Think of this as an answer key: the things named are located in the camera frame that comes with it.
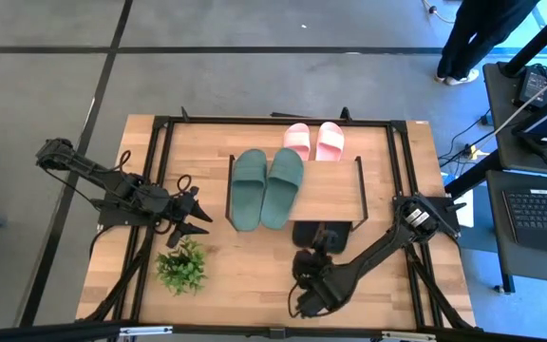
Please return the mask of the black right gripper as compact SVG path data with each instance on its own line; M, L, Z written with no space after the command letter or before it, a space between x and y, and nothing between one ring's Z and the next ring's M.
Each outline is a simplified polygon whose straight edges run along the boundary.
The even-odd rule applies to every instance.
M296 300L294 315L302 318L328 315L346 305L346 273L324 273L333 265L330 249L337 239L335 232L323 230L318 240L318 254L309 250L300 250L295 254L293 277L304 293Z

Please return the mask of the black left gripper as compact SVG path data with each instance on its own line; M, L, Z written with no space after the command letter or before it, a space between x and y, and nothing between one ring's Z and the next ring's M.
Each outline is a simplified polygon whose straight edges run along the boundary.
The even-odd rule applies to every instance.
M172 199L170 222L174 225L174 230L166 241L166 246L170 249L175 248L179 242L189 235L208 235L209 232L197 227L192 223L185 222L188 216L212 222L213 220L203 211L199 205L196 195L198 188L191 186L188 191Z

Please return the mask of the green slide sandal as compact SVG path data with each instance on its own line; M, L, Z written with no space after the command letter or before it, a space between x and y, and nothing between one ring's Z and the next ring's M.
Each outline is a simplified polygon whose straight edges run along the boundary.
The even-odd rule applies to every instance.
M266 171L266 154L260 149L244 151L234 163L231 216L239 232L252 232L260 223Z
M267 175L267 187L261 208L261 223L281 230L289 220L298 191L303 183L301 157L284 147L276 152Z

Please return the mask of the wooden shelf with black legs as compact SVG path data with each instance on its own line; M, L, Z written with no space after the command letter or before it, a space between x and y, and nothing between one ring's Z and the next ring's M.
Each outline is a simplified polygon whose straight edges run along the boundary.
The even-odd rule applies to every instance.
M229 160L225 203L225 218L233 227L231 181L234 163L239 156L232 155ZM267 159L265 191L271 163L272 161ZM283 228L288 223L296 221L349 221L352 223L351 229L355 229L368 219L365 176L360 157L352 161L303 161L303 165L303 183L289 220Z

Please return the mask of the pink slide sandal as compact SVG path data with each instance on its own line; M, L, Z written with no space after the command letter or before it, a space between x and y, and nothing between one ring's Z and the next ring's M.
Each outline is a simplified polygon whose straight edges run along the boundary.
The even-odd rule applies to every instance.
M324 122L318 130L315 159L320 162L339 162L345 147L345 135L339 125Z
M302 161L307 161L311 153L310 128L305 123L291 125L284 133L283 146L296 152Z

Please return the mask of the green artificial plant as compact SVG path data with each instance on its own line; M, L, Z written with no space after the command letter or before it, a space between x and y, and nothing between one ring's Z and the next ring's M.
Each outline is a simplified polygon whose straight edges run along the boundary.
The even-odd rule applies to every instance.
M158 253L157 277L173 295L192 293L202 288L205 274L205 252L197 241L186 237L172 251Z

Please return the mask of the white paper sheet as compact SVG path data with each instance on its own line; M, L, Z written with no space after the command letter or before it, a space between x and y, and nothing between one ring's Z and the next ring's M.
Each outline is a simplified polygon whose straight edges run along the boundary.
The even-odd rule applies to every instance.
M461 197L454 200L455 204L462 204L462 208L457 210L458 223L460 226L474 227L474 192L467 191Z

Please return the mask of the black rig strut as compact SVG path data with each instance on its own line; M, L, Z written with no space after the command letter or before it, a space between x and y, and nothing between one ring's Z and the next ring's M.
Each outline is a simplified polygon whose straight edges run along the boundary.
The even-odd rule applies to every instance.
M471 167L467 172L463 173L457 179L451 181L444 187L444 191L453 200L461 197L463 194L472 190L485 180L486 172L489 170L502 171L500 164L499 151L495 150L482 161Z

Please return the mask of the black keyboard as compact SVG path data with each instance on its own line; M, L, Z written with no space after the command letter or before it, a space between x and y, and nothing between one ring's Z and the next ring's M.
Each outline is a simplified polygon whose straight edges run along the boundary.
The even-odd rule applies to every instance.
M516 243L547 251L547 189L504 190L502 197Z

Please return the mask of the black standing desk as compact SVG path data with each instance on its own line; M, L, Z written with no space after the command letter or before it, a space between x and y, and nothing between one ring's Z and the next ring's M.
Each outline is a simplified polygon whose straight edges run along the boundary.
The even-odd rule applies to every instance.
M482 67L485 88L492 110L494 127L498 128L517 109L513 101L521 84L521 77L506 77L501 73L505 63L485 64ZM547 164L532 154L527 145L504 127L496 138L497 152L503 169L547 174Z

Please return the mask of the person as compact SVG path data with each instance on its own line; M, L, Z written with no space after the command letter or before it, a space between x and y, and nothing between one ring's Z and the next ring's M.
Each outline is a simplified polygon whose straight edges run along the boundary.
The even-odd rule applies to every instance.
M475 66L503 43L540 0L462 0L434 79L448 86L474 82Z

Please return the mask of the black power brick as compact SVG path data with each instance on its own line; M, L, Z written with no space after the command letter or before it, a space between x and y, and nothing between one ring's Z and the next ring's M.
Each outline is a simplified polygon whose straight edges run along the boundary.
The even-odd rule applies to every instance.
M521 74L519 86L513 104L516 107L522 106L539 91L547 86L547 66L534 64L527 66ZM527 110L536 111L547 105L547 89L539 94L531 103L526 106Z

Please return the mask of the black desk pole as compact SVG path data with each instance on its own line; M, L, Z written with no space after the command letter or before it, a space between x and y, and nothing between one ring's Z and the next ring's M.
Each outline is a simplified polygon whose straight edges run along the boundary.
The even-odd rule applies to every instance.
M521 73L526 65L547 46L547 25L529 41L506 65L501 73L506 77L514 77Z

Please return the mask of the silver metal bracket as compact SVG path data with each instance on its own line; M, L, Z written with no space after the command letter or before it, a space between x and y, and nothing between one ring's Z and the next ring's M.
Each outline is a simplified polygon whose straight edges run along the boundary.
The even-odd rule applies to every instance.
M170 325L121 327L119 329L118 337L138 337L148 335L171 334L173 331L174 328Z
M437 342L437 339L429 333L382 331L378 342Z

